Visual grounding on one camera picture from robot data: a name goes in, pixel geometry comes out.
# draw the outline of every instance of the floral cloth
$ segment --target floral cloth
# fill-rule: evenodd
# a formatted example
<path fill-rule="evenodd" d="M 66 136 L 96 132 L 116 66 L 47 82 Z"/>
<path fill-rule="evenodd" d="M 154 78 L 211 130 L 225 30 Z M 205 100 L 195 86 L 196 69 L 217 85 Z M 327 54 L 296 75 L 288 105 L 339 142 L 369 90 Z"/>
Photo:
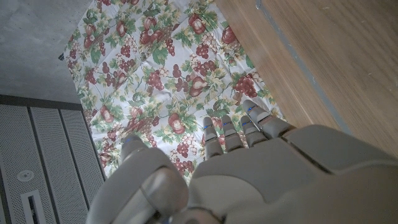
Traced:
<path fill-rule="evenodd" d="M 189 181 L 204 160 L 205 116 L 223 147 L 221 117 L 241 133 L 245 99 L 282 117 L 213 1 L 94 1 L 64 55 L 108 176 L 129 133 Z"/>

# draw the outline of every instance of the perforated metal panel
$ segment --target perforated metal panel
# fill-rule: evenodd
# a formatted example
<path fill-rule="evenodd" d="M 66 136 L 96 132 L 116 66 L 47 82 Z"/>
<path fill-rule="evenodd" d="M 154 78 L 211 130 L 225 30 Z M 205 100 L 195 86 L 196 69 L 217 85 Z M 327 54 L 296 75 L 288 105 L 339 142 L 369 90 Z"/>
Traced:
<path fill-rule="evenodd" d="M 104 182 L 81 111 L 61 110 L 83 190 L 91 203 Z"/>
<path fill-rule="evenodd" d="M 38 189 L 47 223 L 55 223 L 50 195 L 26 107 L 0 105 L 0 166 L 12 223 L 25 223 L 21 194 Z M 31 170 L 28 182 L 17 179 Z"/>
<path fill-rule="evenodd" d="M 87 206 L 59 112 L 31 108 L 60 223 L 85 223 Z"/>
<path fill-rule="evenodd" d="M 6 217 L 4 216 L 4 210 L 2 207 L 2 199 L 0 198 L 0 224 L 6 224 Z"/>

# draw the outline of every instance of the wooden floor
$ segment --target wooden floor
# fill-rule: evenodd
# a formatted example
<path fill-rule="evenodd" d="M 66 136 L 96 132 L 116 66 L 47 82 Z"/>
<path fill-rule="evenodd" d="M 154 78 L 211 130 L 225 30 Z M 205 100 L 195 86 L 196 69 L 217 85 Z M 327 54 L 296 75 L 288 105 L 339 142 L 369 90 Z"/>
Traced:
<path fill-rule="evenodd" d="M 324 124 L 398 157 L 398 4 L 216 0 L 287 120 Z"/>

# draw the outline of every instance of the concrete wall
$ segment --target concrete wall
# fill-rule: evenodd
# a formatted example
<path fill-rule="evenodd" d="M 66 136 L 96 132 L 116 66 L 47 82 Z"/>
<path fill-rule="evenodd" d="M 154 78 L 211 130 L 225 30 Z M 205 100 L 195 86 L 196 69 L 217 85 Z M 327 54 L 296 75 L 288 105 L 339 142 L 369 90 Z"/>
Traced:
<path fill-rule="evenodd" d="M 0 94 L 79 103 L 58 56 L 92 0 L 0 0 Z"/>

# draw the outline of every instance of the gray cabinet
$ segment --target gray cabinet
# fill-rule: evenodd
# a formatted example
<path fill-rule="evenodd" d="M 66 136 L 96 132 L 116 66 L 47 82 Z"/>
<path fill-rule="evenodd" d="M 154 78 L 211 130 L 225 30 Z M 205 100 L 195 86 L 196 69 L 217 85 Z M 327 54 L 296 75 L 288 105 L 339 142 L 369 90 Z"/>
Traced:
<path fill-rule="evenodd" d="M 85 222 L 104 178 L 81 111 L 0 105 L 0 149 L 0 224 Z"/>

